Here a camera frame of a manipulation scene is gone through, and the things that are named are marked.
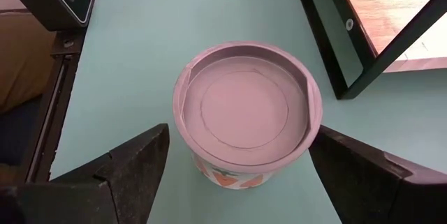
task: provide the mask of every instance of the light blue table surface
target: light blue table surface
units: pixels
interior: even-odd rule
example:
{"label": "light blue table surface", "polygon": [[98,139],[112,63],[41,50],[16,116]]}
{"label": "light blue table surface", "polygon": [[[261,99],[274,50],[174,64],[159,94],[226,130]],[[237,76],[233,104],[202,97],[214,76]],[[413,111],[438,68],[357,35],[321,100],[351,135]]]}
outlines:
{"label": "light blue table surface", "polygon": [[[350,59],[331,0],[315,0],[338,57]],[[295,55],[315,77],[326,126],[447,172],[447,70],[383,74],[338,101],[300,0],[96,0],[51,177],[167,122],[171,143],[150,223],[340,223],[308,152],[265,185],[222,189],[193,166],[171,98],[181,69],[228,40]]]}

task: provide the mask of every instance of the yogurt cup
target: yogurt cup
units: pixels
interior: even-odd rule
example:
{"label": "yogurt cup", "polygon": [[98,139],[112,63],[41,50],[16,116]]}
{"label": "yogurt cup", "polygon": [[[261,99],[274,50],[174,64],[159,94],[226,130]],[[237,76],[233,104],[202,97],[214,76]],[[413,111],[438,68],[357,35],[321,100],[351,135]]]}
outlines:
{"label": "yogurt cup", "polygon": [[313,142],[321,95],[278,47],[229,42],[195,57],[177,79],[173,112],[198,169],[231,189],[259,186]]}

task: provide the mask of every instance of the screw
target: screw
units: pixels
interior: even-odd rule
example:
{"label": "screw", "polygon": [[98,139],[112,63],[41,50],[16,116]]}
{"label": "screw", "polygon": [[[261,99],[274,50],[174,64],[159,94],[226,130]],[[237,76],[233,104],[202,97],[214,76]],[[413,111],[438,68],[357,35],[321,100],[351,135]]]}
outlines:
{"label": "screw", "polygon": [[73,42],[73,40],[65,40],[64,41],[64,48],[68,48],[71,47],[75,44],[75,42]]}
{"label": "screw", "polygon": [[352,27],[354,27],[354,21],[353,21],[351,18],[349,18],[349,19],[346,21],[345,27],[346,27],[346,30],[347,30],[347,31],[352,30]]}

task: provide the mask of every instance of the brown cushion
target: brown cushion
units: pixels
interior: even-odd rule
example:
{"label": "brown cushion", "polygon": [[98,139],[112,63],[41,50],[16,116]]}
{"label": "brown cushion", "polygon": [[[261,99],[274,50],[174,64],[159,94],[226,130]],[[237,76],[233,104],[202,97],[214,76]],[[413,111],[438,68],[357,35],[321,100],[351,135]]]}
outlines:
{"label": "brown cushion", "polygon": [[0,113],[43,93],[54,36],[29,13],[0,14]]}
{"label": "brown cushion", "polygon": [[10,186],[14,184],[18,167],[0,163],[0,186]]}

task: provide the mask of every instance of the wooden surface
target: wooden surface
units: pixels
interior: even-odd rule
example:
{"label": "wooden surface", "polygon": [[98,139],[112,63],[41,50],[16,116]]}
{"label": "wooden surface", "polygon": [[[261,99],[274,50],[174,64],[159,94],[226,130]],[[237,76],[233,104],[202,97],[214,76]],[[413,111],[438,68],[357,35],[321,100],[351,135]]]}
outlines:
{"label": "wooden surface", "polygon": [[[350,0],[377,52],[396,37],[429,0]],[[443,16],[425,32],[388,71],[447,67],[447,47],[442,42],[447,30]]]}

